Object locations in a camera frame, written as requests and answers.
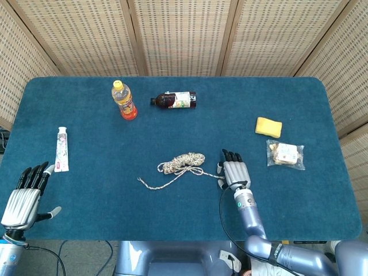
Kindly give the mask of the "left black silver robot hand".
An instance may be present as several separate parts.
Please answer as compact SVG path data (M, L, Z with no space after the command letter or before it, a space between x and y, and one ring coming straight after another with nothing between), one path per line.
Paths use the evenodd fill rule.
M61 212L60 206L47 213L38 212L40 200L54 169L54 164L44 162L23 171L2 216L1 224L6 230L26 231L33 227L34 223L50 220Z

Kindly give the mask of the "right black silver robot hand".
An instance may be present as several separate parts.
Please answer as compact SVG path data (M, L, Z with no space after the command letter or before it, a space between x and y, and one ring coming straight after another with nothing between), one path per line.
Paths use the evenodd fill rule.
M217 164L217 174L224 176L224 179L218 179L218 185L221 190L230 187L231 190L248 189L251 186L250 175L246 164L243 162L239 153L233 153L222 149L224 161Z

